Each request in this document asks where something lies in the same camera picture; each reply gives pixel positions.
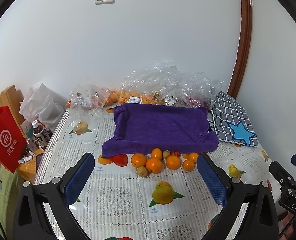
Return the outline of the person's right hand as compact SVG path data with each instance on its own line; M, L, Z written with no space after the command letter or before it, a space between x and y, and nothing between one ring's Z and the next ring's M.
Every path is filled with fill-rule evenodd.
M288 212L280 222L279 239L296 239L296 214Z

